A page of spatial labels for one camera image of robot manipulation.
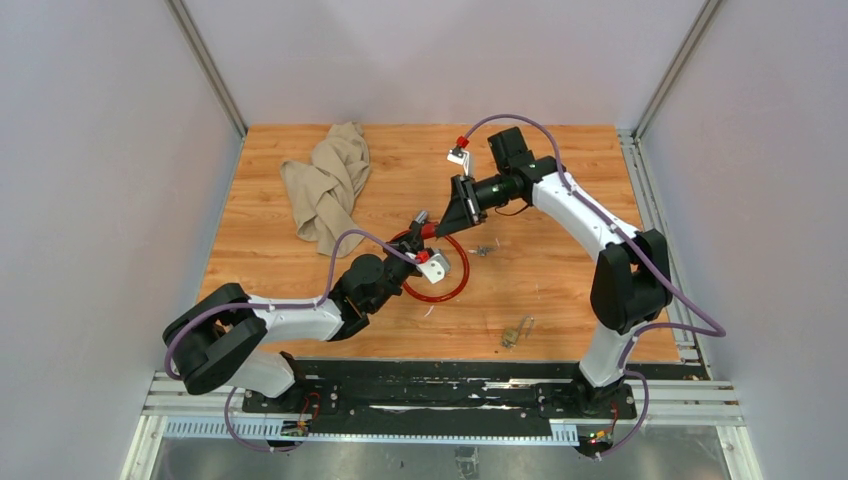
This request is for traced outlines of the silver key with ring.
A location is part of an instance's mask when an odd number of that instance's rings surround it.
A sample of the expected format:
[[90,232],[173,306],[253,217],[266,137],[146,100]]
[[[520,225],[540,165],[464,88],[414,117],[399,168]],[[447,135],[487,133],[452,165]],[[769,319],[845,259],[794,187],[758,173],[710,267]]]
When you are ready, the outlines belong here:
[[490,246],[490,245],[478,245],[474,248],[468,250],[469,254],[485,257],[488,256],[498,250],[498,246]]

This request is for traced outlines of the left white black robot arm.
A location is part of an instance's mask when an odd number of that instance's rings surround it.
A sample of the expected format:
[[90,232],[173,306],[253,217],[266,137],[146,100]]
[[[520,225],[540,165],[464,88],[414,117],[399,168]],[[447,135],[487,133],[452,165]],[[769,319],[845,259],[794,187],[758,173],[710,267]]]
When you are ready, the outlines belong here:
[[356,257],[339,278],[328,278],[317,297],[271,299],[251,295],[238,283],[219,286],[164,329],[166,374],[191,395],[230,386],[268,397],[283,413],[298,411],[307,389],[297,379],[293,358],[262,345],[349,339],[401,295],[410,277],[443,280],[449,267],[425,244],[435,230],[431,222],[412,222],[406,233],[382,243],[382,256]]

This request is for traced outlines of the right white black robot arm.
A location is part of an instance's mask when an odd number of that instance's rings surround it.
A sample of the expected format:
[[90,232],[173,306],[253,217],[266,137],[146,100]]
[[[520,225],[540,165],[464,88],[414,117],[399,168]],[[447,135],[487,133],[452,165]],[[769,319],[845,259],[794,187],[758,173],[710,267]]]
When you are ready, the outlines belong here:
[[580,414],[597,416],[622,391],[638,328],[656,320],[672,300],[667,241],[655,229],[641,230],[613,215],[577,184],[558,155],[536,157],[519,128],[489,137],[488,145],[496,174],[482,180],[469,171],[453,176],[436,234],[475,227],[489,211],[522,200],[584,248],[595,263],[590,305],[597,325],[564,399]]

